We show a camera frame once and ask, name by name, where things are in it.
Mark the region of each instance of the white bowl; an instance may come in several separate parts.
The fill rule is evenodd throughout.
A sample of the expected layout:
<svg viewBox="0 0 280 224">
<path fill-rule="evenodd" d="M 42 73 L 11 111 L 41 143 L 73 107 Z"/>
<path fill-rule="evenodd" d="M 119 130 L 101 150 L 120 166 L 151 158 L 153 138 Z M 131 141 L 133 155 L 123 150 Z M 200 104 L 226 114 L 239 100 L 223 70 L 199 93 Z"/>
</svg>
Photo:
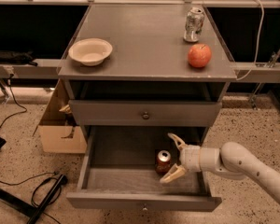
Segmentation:
<svg viewBox="0 0 280 224">
<path fill-rule="evenodd" d="M 68 50 L 68 55 L 77 62 L 87 66 L 95 66 L 102 63 L 111 52 L 110 43 L 102 39 L 90 38 L 76 42 Z"/>
</svg>

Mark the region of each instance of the white robotic arm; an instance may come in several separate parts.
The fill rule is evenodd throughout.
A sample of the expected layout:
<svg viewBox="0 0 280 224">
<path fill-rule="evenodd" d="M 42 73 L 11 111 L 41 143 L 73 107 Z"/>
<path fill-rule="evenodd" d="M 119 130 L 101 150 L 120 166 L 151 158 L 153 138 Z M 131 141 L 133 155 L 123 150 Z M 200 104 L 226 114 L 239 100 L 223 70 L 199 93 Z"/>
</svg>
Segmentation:
<svg viewBox="0 0 280 224">
<path fill-rule="evenodd" d="M 219 148 L 187 145 L 173 133 L 168 133 L 180 151 L 181 165 L 174 164 L 160 180 L 169 183 L 187 171 L 211 172 L 222 177 L 240 180 L 245 176 L 258 183 L 280 204 L 280 174 L 265 165 L 245 147 L 228 142 Z"/>
</svg>

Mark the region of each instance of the red apple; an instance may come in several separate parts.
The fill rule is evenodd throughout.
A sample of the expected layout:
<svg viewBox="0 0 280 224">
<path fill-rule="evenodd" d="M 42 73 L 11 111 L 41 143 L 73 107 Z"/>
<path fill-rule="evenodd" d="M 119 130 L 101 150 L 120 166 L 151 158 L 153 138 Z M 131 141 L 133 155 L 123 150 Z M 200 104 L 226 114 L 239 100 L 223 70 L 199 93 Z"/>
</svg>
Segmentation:
<svg viewBox="0 0 280 224">
<path fill-rule="evenodd" d="M 205 67 L 212 57 L 212 51 L 205 44 L 195 44 L 190 47 L 188 52 L 188 62 L 196 68 Z"/>
</svg>

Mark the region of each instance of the drawer knob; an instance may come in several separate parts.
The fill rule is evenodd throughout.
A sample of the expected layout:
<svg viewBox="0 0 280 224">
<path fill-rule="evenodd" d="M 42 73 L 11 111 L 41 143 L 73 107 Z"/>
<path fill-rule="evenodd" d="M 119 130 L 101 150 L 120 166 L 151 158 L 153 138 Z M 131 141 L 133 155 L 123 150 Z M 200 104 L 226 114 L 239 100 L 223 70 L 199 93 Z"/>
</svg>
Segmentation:
<svg viewBox="0 0 280 224">
<path fill-rule="evenodd" d="M 142 118 L 143 118 L 143 119 L 149 119 L 149 114 L 148 114 L 148 112 L 144 112 L 144 113 L 142 114 Z"/>
<path fill-rule="evenodd" d="M 143 208 L 142 208 L 142 211 L 148 211 L 148 208 L 147 208 L 147 204 L 146 203 L 144 203 L 144 205 L 143 205 Z"/>
</svg>

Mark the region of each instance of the speckled floor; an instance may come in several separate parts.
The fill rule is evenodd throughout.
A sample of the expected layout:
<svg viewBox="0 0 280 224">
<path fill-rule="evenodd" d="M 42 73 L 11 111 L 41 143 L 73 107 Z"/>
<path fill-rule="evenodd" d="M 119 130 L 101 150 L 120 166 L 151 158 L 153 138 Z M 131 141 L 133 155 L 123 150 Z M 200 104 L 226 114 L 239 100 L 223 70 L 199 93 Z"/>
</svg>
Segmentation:
<svg viewBox="0 0 280 224">
<path fill-rule="evenodd" d="M 28 112 L 9 119 L 0 136 L 7 143 L 0 151 L 0 180 L 8 183 L 20 182 L 33 175 L 59 170 L 68 177 L 69 183 L 63 188 L 56 203 L 46 212 L 62 224 L 68 223 L 280 223 L 280 206 L 250 179 L 232 181 L 208 174 L 213 196 L 221 197 L 223 203 L 212 213 L 198 212 L 154 212 L 142 210 L 82 210 L 75 209 L 66 200 L 68 191 L 76 188 L 82 155 L 50 154 L 42 150 L 39 133 L 35 128 L 46 107 L 49 91 L 15 90 L 18 102 Z M 3 119 L 21 109 L 10 100 L 2 105 L 0 93 L 0 124 Z M 280 172 L 280 109 L 271 95 L 258 98 L 259 110 L 253 110 L 247 96 L 226 96 L 223 108 L 208 133 L 205 145 L 220 147 L 227 141 L 238 142 L 251 150 L 260 160 Z M 47 176 L 30 180 L 22 185 L 4 189 L 26 202 L 30 202 L 34 189 Z M 41 201 L 46 193 L 44 187 L 36 196 Z M 28 218 L 0 202 L 0 223 L 26 223 Z M 37 223 L 57 223 L 42 216 Z"/>
</svg>

